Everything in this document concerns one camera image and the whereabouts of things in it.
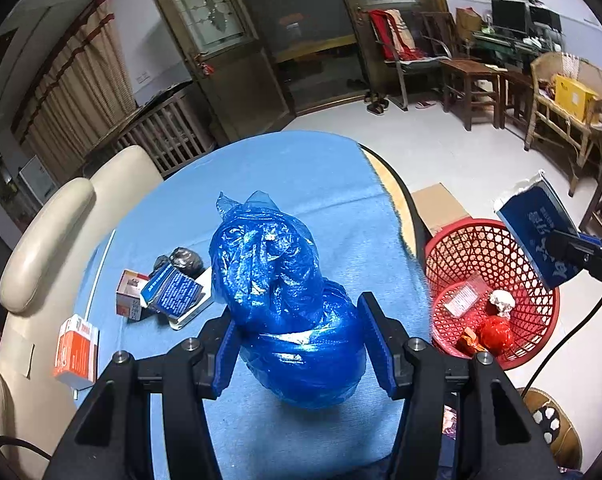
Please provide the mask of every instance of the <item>red tag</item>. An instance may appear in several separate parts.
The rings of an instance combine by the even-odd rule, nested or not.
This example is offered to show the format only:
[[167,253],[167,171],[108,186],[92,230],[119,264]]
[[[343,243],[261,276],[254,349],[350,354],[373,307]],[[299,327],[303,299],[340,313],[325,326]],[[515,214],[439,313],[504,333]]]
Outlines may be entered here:
[[212,65],[210,65],[209,63],[206,63],[205,61],[201,61],[199,63],[199,67],[203,71],[203,75],[206,77],[209,75],[212,75],[214,73],[214,69],[212,68]]

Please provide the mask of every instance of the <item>beige leather chair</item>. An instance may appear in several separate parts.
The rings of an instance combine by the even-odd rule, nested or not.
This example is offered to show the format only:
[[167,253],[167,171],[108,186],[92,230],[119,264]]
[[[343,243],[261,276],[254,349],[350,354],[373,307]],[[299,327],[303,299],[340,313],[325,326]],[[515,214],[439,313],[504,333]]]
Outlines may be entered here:
[[[152,159],[130,146],[90,180],[65,184],[21,237],[0,284],[9,311],[0,344],[0,433],[54,452],[76,410],[71,390],[52,377],[61,323],[72,315],[97,244],[161,182]],[[47,466],[27,449],[3,452],[24,479],[41,478]]]

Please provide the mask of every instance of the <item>wicker chair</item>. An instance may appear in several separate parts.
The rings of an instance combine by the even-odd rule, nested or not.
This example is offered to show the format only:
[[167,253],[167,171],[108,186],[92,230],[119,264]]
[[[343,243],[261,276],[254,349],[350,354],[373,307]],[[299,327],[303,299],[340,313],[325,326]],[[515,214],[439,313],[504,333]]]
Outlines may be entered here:
[[538,119],[542,120],[563,141],[567,142],[568,146],[572,146],[577,152],[576,161],[570,161],[572,178],[570,180],[569,195],[573,196],[583,166],[590,157],[595,144],[598,146],[600,152],[599,176],[602,172],[602,70],[585,59],[573,58],[578,60],[576,79],[598,93],[598,97],[588,105],[585,119],[581,122],[539,90],[539,83],[549,82],[553,75],[570,76],[568,69],[565,68],[570,65],[570,63],[564,62],[566,56],[566,54],[560,52],[548,52],[539,56],[530,65],[534,85],[534,101],[532,102],[525,149],[526,151],[529,150],[532,141],[535,139],[543,139],[546,142],[565,147],[564,142],[556,142],[537,133],[536,124]]

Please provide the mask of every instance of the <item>yellow box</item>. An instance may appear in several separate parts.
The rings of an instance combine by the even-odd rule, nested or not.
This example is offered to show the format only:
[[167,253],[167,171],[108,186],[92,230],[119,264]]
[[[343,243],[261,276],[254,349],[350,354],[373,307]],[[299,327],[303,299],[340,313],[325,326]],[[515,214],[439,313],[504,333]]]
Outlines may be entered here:
[[575,79],[556,76],[556,104],[581,122],[585,120],[588,103],[597,96],[591,88]]

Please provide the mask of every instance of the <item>cardboard box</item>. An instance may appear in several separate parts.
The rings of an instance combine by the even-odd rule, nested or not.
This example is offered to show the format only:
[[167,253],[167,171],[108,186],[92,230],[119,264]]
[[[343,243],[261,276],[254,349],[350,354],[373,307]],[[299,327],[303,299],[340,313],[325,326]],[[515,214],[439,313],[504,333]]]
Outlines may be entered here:
[[418,215],[433,236],[446,225],[470,217],[441,183],[412,193],[412,200]]
[[472,33],[481,30],[483,19],[471,7],[468,9],[456,9],[456,31],[462,40],[471,41]]
[[590,101],[598,94],[583,83],[562,75],[556,76],[556,97],[554,101],[567,113],[583,122]]
[[54,377],[75,390],[92,386],[97,380],[97,358],[98,328],[74,314],[59,331]]
[[141,290],[149,276],[125,269],[116,288],[116,313],[134,321],[141,319]]
[[196,304],[202,289],[195,279],[165,264],[141,290],[141,305],[178,320]]

